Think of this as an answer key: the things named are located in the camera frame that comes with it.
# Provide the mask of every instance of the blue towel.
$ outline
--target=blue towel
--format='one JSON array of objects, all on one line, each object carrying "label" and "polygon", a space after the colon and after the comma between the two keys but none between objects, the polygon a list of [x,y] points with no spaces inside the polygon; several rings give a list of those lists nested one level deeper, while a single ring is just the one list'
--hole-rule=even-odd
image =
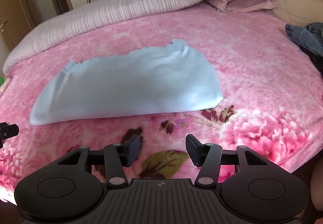
[{"label": "blue towel", "polygon": [[166,47],[69,62],[38,96],[30,123],[194,111],[222,99],[203,53],[174,39]]}]

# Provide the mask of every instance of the pink blanket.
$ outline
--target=pink blanket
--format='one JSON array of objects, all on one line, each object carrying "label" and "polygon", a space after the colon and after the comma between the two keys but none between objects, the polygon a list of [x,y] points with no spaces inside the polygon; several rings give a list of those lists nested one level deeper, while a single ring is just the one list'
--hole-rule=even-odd
[{"label": "pink blanket", "polygon": [[[199,169],[185,152],[187,134],[224,149],[247,145],[294,171],[323,147],[323,81],[284,26],[267,12],[227,15],[201,3],[96,29],[21,61],[10,70],[12,81],[0,97],[1,121],[20,128],[0,149],[0,197],[14,202],[21,178],[75,147],[101,149],[134,133],[142,148],[126,169],[129,179],[194,180]],[[30,125],[37,96],[71,59],[127,54],[174,38],[203,52],[216,70],[224,100],[215,109]],[[104,180],[104,168],[95,169]],[[222,167],[220,181],[232,173],[232,167]]]}]

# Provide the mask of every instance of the black clamp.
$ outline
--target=black clamp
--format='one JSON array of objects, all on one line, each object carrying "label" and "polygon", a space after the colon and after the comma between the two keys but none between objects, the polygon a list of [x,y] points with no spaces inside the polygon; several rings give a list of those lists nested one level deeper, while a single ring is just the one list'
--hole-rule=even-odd
[{"label": "black clamp", "polygon": [[18,133],[19,127],[16,124],[0,123],[0,148],[3,148],[3,143],[6,139],[18,135]]},{"label": "black clamp", "polygon": [[[201,144],[190,134],[186,136],[186,150],[193,164],[201,167],[194,185],[215,190],[240,216],[279,222],[300,214],[307,205],[304,183],[247,146],[223,150],[214,143]],[[235,174],[217,183],[221,165],[234,165]]]},{"label": "black clamp", "polygon": [[[106,190],[129,185],[123,167],[132,165],[139,149],[140,137],[133,135],[123,145],[115,143],[91,151],[81,146],[67,153],[19,182],[15,200],[21,214],[38,222],[61,222],[85,214]],[[105,165],[106,184],[91,174],[92,165]]]}]

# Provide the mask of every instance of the black mechanical device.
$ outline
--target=black mechanical device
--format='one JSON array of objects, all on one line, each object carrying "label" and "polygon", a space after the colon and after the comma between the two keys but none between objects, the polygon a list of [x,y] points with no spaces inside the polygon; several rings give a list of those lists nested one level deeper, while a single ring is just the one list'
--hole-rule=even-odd
[{"label": "black mechanical device", "polygon": [[[133,179],[123,167],[136,159],[138,135],[127,143],[92,150],[81,146],[22,179],[15,200],[22,224],[300,224],[308,189],[298,178],[246,146],[223,150],[186,137],[186,150],[201,170],[190,179]],[[91,174],[105,165],[106,183]],[[220,166],[236,173],[217,183]]]},{"label": "black mechanical device", "polygon": [[3,148],[5,140],[18,135],[19,127],[16,124],[9,125],[6,122],[0,123],[0,148]]}]

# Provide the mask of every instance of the denim jeans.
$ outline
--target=denim jeans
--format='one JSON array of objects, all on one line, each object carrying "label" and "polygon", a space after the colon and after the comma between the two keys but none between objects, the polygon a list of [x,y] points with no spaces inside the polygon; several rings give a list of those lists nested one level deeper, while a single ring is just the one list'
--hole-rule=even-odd
[{"label": "denim jeans", "polygon": [[293,42],[323,57],[323,23],[315,22],[305,27],[287,24],[285,31]]}]

